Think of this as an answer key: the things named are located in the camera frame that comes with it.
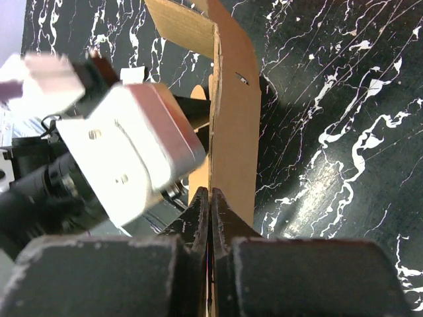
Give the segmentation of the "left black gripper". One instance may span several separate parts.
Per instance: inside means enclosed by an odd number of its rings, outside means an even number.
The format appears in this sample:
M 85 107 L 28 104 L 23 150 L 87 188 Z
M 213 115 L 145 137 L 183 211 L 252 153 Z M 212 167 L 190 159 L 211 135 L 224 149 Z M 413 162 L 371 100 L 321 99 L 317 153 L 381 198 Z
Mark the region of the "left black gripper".
M 21 251 L 44 235 L 83 234 L 108 220 L 65 143 L 22 137 L 1 150 L 15 178 L 1 194 L 3 251 Z

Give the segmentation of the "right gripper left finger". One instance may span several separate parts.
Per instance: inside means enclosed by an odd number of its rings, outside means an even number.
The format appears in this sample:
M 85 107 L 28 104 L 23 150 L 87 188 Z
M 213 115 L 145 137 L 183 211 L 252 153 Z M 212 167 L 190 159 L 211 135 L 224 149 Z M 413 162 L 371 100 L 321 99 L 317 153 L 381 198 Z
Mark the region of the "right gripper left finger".
M 154 237 L 43 236 L 18 256 L 2 316 L 204 316 L 208 190 Z

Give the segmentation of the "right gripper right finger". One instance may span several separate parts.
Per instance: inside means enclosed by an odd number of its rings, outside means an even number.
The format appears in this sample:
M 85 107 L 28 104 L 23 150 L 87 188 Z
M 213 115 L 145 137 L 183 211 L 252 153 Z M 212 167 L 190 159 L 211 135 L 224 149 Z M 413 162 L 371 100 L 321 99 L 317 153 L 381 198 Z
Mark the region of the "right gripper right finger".
M 266 239 L 213 189 L 218 316 L 410 316 L 395 268 L 368 240 Z

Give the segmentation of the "brown cardboard box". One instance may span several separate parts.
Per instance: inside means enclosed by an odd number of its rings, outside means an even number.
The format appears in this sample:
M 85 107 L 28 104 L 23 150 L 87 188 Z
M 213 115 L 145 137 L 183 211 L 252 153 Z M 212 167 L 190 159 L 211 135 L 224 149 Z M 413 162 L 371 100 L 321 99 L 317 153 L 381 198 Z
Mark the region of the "brown cardboard box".
M 214 62 L 207 163 L 189 177 L 191 190 L 221 191 L 251 227 L 258 157 L 261 90 L 254 47 L 220 1 L 195 1 L 197 13 L 174 1 L 147 1 L 161 37 Z

